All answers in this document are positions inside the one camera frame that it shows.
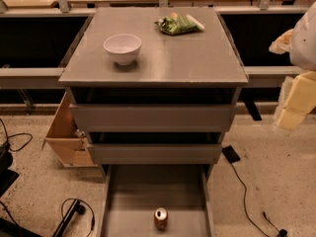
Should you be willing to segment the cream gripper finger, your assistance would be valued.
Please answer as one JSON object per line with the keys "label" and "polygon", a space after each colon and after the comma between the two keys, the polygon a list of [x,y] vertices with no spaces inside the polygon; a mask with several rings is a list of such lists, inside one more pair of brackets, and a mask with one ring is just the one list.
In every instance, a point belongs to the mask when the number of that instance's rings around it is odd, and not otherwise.
{"label": "cream gripper finger", "polygon": [[316,72],[286,77],[278,97],[274,130],[294,130],[316,108]]}
{"label": "cream gripper finger", "polygon": [[291,43],[291,38],[293,34],[293,29],[290,29],[283,33],[281,36],[279,36],[276,40],[274,40],[270,47],[269,52],[275,53],[275,54],[284,54],[286,52],[289,52],[289,47]]}

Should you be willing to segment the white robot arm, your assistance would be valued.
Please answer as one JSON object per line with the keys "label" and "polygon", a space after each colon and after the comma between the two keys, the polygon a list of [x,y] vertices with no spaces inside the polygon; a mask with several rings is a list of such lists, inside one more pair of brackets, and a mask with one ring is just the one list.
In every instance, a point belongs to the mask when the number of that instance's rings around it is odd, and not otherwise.
{"label": "white robot arm", "polygon": [[316,2],[295,27],[278,37],[269,47],[275,54],[289,53],[290,62],[304,72],[286,77],[281,86],[274,116],[274,130],[288,134],[316,107]]}

